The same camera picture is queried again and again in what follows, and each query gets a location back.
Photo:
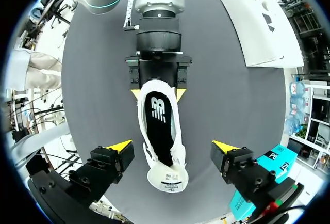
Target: person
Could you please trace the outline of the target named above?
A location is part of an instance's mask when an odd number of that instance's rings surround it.
[[[50,71],[61,72],[62,63],[51,55],[15,46],[5,68],[5,89],[23,91],[61,87],[59,73],[56,75]]]

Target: white lab coat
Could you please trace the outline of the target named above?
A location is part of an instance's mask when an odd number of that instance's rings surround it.
[[[30,61],[30,50],[14,48],[5,71],[5,89],[25,90],[26,72]]]

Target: black clamp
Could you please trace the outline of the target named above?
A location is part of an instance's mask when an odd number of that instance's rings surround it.
[[[161,79],[171,87],[187,88],[188,67],[192,58],[185,54],[143,54],[126,58],[131,90],[141,89],[150,79]]]

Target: black shoe insole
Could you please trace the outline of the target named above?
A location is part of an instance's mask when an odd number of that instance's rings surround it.
[[[160,92],[150,92],[145,98],[147,135],[158,159],[172,166],[171,148],[174,141],[171,135],[172,108],[170,100]]]

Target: shoe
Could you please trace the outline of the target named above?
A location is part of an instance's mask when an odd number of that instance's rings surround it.
[[[186,149],[174,88],[158,79],[146,82],[138,97],[138,118],[149,182],[168,193],[183,191],[188,184]]]

